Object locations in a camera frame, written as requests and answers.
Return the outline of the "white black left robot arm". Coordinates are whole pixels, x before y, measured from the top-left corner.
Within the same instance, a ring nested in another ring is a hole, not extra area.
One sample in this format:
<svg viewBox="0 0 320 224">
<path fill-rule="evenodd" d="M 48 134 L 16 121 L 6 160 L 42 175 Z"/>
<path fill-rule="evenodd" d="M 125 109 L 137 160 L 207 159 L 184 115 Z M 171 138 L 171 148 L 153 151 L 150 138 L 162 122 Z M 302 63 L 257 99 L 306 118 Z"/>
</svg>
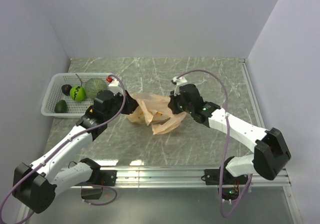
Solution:
<svg viewBox="0 0 320 224">
<path fill-rule="evenodd" d="M 84 158 L 74 167 L 62 167 L 82 148 L 91 144 L 119 114 L 132 114 L 138 103 L 128 92 L 100 91 L 93 104 L 77 121 L 69 134 L 44 156 L 30 165 L 21 163 L 14 171 L 13 196 L 35 213 L 45 211 L 56 196 L 70 187 L 104 183 L 100 165 Z"/>
</svg>

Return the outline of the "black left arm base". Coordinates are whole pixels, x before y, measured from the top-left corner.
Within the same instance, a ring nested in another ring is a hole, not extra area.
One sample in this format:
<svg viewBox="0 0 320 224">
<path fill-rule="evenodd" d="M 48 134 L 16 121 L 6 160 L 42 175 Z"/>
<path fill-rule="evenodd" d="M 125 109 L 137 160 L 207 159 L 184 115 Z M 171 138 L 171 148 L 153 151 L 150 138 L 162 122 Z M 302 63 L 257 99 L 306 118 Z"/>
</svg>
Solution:
<svg viewBox="0 0 320 224">
<path fill-rule="evenodd" d="M 101 170 L 101 166 L 89 158 L 80 160 L 80 163 L 85 163 L 93 170 L 89 180 L 85 182 L 86 185 L 93 188 L 81 189 L 81 198 L 83 201 L 87 204 L 96 206 L 112 203 L 118 195 L 117 191 L 113 188 L 116 183 L 117 170 Z M 106 203 L 99 204 L 90 202 L 90 200 L 100 199 L 104 189 L 109 189 L 114 192 L 114 197 L 111 200 Z"/>
</svg>

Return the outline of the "orange translucent plastic bag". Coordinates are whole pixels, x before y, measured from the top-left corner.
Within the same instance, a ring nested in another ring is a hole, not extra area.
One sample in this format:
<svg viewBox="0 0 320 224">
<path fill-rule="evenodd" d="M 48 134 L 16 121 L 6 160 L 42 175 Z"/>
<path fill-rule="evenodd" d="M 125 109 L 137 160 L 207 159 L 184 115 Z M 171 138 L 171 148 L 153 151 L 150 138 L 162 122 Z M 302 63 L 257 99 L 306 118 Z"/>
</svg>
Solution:
<svg viewBox="0 0 320 224">
<path fill-rule="evenodd" d="M 180 126 L 185 119 L 186 113 L 173 114 L 168 107 L 170 97 L 133 93 L 132 98 L 138 103 L 136 110 L 127 116 L 134 124 L 145 124 L 151 126 L 154 135 L 166 134 Z"/>
</svg>

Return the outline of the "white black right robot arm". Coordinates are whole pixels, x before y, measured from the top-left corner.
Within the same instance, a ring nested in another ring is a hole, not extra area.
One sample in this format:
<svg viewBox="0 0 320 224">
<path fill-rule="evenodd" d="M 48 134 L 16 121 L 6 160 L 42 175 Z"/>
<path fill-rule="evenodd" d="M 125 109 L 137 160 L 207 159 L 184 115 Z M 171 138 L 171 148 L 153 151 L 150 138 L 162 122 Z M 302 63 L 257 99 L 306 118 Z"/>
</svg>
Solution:
<svg viewBox="0 0 320 224">
<path fill-rule="evenodd" d="M 266 180 L 274 180 L 291 159 L 280 130 L 254 126 L 227 113 L 223 107 L 204 101 L 194 84 L 171 91 L 168 107 L 173 114 L 188 113 L 195 122 L 229 134 L 252 152 L 251 155 L 230 157 L 224 161 L 220 171 L 224 183 L 232 183 L 245 174 L 259 174 Z"/>
</svg>

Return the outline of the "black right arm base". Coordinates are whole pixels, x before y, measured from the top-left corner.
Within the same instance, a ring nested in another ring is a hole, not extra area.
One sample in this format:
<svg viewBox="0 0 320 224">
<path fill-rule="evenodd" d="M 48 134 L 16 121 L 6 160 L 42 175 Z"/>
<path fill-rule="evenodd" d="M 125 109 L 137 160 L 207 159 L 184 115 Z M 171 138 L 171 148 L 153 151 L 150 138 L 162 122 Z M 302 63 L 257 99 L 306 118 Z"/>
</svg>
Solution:
<svg viewBox="0 0 320 224">
<path fill-rule="evenodd" d="M 239 186 L 242 184 L 246 184 L 248 181 L 247 175 L 240 175 L 238 177 L 233 177 L 227 170 L 227 164 L 234 158 L 234 156 L 229 157 L 224 162 L 224 171 L 223 171 L 223 178 L 222 184 L 223 185 L 231 185 L 231 187 L 223 187 L 222 188 L 222 199 L 234 202 L 240 195 L 240 188 Z M 217 185 L 220 184 L 220 169 L 205 169 L 204 175 L 201 177 L 201 180 L 206 183 L 206 185 Z"/>
</svg>

